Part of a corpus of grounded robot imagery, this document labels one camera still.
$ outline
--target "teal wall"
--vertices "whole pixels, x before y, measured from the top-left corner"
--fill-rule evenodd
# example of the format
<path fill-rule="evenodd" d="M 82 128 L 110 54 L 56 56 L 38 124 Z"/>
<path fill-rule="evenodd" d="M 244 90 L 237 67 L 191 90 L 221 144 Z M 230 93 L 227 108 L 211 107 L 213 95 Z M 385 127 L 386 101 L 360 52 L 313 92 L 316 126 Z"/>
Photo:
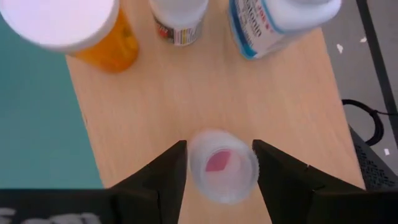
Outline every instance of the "teal wall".
<path fill-rule="evenodd" d="M 102 188 L 65 57 L 1 16 L 0 188 Z"/>

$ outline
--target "black cable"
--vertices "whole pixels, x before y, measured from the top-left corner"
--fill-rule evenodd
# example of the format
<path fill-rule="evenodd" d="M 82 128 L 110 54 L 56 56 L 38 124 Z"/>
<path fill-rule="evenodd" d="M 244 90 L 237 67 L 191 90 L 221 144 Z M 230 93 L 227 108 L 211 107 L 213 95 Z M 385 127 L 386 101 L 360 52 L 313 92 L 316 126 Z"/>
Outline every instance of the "black cable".
<path fill-rule="evenodd" d="M 383 115 L 388 115 L 388 116 L 398 116 L 398 113 L 385 113 L 385 112 L 380 112 L 378 110 L 374 110 L 356 100 L 345 99 L 345 100 L 342 100 L 342 102 L 343 102 L 343 105 L 357 106 L 358 108 L 361 108 L 365 112 L 369 113 L 369 115 L 372 117 L 373 122 L 374 122 L 374 134 L 369 140 L 366 141 L 366 144 L 368 146 L 373 146 L 373 145 L 377 144 L 383 138 L 383 135 L 384 135 L 384 125 L 381 122 L 381 119 L 378 114 L 383 114 Z"/>
<path fill-rule="evenodd" d="M 392 83 L 390 83 L 390 79 L 387 74 L 386 64 L 384 63 L 383 54 L 379 44 L 380 42 L 385 40 L 379 39 L 377 36 L 376 28 L 374 26 L 375 24 L 373 24 L 371 10 L 368 2 L 368 0 L 356 0 L 359 14 L 363 23 L 365 36 L 366 38 L 368 38 L 368 46 L 376 71 L 377 80 L 379 81 L 384 105 L 386 106 L 386 110 L 388 113 L 398 113 L 397 104 L 394 99 L 394 93 L 391 87 Z M 396 144 L 398 144 L 398 117 L 390 116 L 389 121 L 391 124 L 392 134 L 394 135 L 395 142 Z"/>

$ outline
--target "small plastic cup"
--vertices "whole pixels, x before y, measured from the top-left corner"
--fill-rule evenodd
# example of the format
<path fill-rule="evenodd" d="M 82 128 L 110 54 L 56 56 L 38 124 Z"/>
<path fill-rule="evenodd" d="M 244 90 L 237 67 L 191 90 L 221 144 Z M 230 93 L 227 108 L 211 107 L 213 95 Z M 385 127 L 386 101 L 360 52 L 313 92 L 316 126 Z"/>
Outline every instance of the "small plastic cup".
<path fill-rule="evenodd" d="M 196 135 L 188 143 L 188 155 L 193 180 L 210 200 L 238 203 L 257 183 L 254 151 L 230 133 L 209 130 Z"/>
<path fill-rule="evenodd" d="M 137 58 L 119 0 L 0 0 L 0 13 L 29 42 L 106 72 L 121 72 Z"/>

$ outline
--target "black cord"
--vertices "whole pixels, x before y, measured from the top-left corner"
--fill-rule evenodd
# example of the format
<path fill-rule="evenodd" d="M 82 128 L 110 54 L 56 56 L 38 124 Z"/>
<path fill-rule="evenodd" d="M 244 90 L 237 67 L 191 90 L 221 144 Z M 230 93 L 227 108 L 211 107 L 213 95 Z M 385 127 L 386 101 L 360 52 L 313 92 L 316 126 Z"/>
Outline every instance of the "black cord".
<path fill-rule="evenodd" d="M 345 99 L 345 100 L 342 100 L 342 102 L 343 102 L 343 105 L 357 106 L 358 108 L 361 108 L 365 112 L 368 112 L 369 115 L 372 117 L 373 122 L 374 122 L 374 134 L 369 140 L 366 141 L 366 144 L 368 146 L 373 146 L 373 145 L 377 144 L 383 138 L 383 135 L 384 135 L 384 126 L 383 126 L 383 123 L 381 122 L 381 119 L 378 114 L 383 114 L 383 115 L 388 115 L 388 116 L 398 116 L 398 113 L 386 113 L 386 112 L 380 112 L 378 110 L 374 110 L 356 100 Z"/>

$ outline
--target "clear plastic cup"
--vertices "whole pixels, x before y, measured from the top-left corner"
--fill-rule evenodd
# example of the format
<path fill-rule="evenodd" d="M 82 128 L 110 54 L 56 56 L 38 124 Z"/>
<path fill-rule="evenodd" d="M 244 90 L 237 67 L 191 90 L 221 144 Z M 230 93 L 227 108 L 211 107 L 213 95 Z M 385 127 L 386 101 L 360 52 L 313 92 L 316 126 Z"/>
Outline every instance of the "clear plastic cup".
<path fill-rule="evenodd" d="M 259 177 L 254 151 L 230 133 L 208 130 L 188 143 L 196 186 L 210 200 L 234 204 L 249 196 Z"/>

